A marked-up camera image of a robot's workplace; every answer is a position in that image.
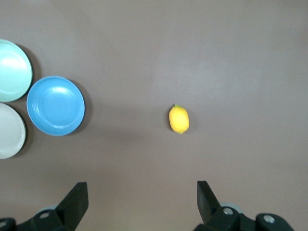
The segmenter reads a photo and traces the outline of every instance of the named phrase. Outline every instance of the plate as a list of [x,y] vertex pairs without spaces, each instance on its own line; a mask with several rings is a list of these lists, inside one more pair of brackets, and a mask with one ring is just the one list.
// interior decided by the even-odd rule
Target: plate
[[31,81],[32,67],[26,54],[14,43],[0,39],[0,102],[22,97]]
[[18,153],[26,139],[25,124],[10,106],[0,103],[0,159]]
[[31,87],[27,110],[38,129],[52,136],[64,136],[82,122],[85,103],[74,83],[60,76],[49,76]]

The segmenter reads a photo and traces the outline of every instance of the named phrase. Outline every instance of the blue plate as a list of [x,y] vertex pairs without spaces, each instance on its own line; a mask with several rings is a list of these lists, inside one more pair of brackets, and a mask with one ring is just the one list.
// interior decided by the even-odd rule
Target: blue plate
[[30,89],[27,110],[38,129],[52,136],[64,136],[82,122],[85,103],[74,83],[63,77],[49,76]]

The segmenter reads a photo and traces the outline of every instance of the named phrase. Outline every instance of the screw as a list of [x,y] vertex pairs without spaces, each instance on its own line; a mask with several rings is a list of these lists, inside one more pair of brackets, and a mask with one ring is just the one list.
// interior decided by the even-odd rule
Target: screw
[[6,221],[0,222],[0,228],[2,228],[2,227],[4,227],[4,226],[6,226]]
[[275,218],[273,218],[271,215],[264,215],[263,219],[270,224],[275,223]]
[[230,209],[230,208],[224,208],[224,209],[223,209],[223,212],[224,212],[226,215],[233,215],[233,211],[232,211],[232,209]]
[[46,218],[46,217],[48,217],[49,216],[49,212],[46,212],[46,213],[42,213],[40,216],[39,216],[39,218],[40,219],[44,219],[44,218]]

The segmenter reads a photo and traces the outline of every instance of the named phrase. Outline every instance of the lemon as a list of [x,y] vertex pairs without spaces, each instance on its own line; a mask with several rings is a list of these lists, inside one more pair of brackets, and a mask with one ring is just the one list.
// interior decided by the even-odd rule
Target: lemon
[[176,133],[183,134],[189,128],[188,113],[185,108],[177,104],[169,112],[169,121],[172,130]]

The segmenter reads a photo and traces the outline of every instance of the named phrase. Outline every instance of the plate rim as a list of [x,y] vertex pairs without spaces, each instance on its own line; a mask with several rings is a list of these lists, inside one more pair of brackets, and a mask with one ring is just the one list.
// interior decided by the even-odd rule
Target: plate rim
[[7,154],[5,157],[3,157],[2,154],[0,154],[0,159],[8,159],[11,158],[12,156],[16,155],[17,153],[19,153],[21,151],[21,149],[23,148],[25,141],[26,141],[26,136],[27,136],[27,132],[26,132],[26,124],[23,120],[23,118],[21,117],[21,115],[11,106],[5,104],[5,103],[1,103],[0,102],[0,107],[3,106],[3,108],[7,108],[8,111],[11,111],[13,114],[17,115],[17,118],[20,119],[21,123],[22,123],[22,141],[20,142],[20,148],[16,149],[15,152],[11,152],[10,154]]
[[[73,130],[70,130],[69,132],[65,132],[65,133],[61,133],[61,134],[58,134],[58,133],[55,133],[55,132],[48,132],[48,131],[40,128],[39,126],[37,126],[37,124],[33,121],[33,118],[30,115],[30,111],[33,111],[33,110],[29,110],[29,98],[32,95],[32,92],[36,89],[37,85],[40,82],[43,82],[43,81],[46,81],[46,80],[49,80],[49,79],[60,79],[60,80],[63,80],[65,82],[71,84],[74,88],[76,88],[78,95],[80,96],[81,104],[83,105],[82,109],[80,111],[82,113],[82,116],[80,117],[80,122],[79,122],[78,126],[76,128],[74,128]],[[51,136],[65,136],[65,135],[68,135],[68,134],[74,132],[81,125],[81,123],[84,119],[84,116],[85,116],[85,109],[86,109],[85,100],[84,100],[84,97],[83,97],[82,92],[79,89],[79,87],[75,83],[73,83],[73,81],[71,81],[71,80],[69,80],[65,77],[62,77],[62,76],[46,76],[46,77],[43,77],[43,78],[39,79],[38,81],[36,81],[29,90],[27,100],[26,100],[26,107],[27,107],[27,112],[28,112],[28,115],[31,119],[31,122],[35,125],[35,127],[38,128],[40,131],[44,132],[45,134],[48,134],[48,135],[51,135]]]
[[13,97],[13,99],[9,99],[9,100],[1,100],[1,99],[0,99],[0,103],[8,103],[8,102],[13,102],[13,101],[15,101],[15,100],[20,99],[21,97],[23,97],[23,96],[27,93],[27,91],[29,90],[29,88],[30,88],[30,86],[31,86],[32,80],[33,80],[33,67],[32,67],[32,63],[31,63],[31,61],[30,61],[28,55],[27,55],[27,54],[23,51],[23,49],[21,49],[17,44],[15,44],[15,43],[13,43],[13,42],[11,42],[11,41],[5,40],[5,39],[0,39],[0,44],[1,44],[1,43],[9,44],[9,45],[15,47],[17,50],[19,50],[19,51],[25,56],[26,59],[25,59],[24,57],[21,57],[21,58],[26,62],[27,67],[29,67],[29,69],[30,69],[30,71],[29,71],[29,75],[30,75],[29,80],[30,80],[30,81],[29,81],[29,85],[26,87],[25,92],[23,91],[23,94],[20,95],[20,96],[18,96],[17,98],[16,98],[16,97]]

